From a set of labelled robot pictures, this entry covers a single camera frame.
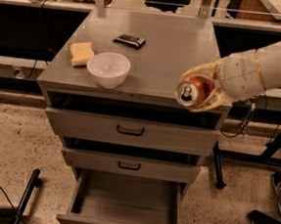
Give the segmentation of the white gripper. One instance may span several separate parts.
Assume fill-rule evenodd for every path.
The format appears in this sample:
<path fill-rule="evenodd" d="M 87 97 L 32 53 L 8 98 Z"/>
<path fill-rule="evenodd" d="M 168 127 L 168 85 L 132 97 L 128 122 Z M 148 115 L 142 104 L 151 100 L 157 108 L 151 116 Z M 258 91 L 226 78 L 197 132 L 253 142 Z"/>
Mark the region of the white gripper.
<path fill-rule="evenodd" d="M 216 78 L 221 89 L 211 91 L 191 112 L 209 112 L 225 104 L 245 101 L 265 91 L 256 49 L 230 54 L 216 63 L 190 68 L 181 75 L 180 82 L 213 86 Z"/>

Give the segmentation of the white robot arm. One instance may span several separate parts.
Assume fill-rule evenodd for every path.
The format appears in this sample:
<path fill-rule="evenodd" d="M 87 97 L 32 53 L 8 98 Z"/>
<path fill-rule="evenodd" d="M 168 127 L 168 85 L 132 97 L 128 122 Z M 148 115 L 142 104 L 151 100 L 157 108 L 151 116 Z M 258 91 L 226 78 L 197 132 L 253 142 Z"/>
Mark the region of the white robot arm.
<path fill-rule="evenodd" d="M 190 68 L 176 85 L 178 103 L 192 112 L 210 111 L 281 88 L 281 41 Z"/>

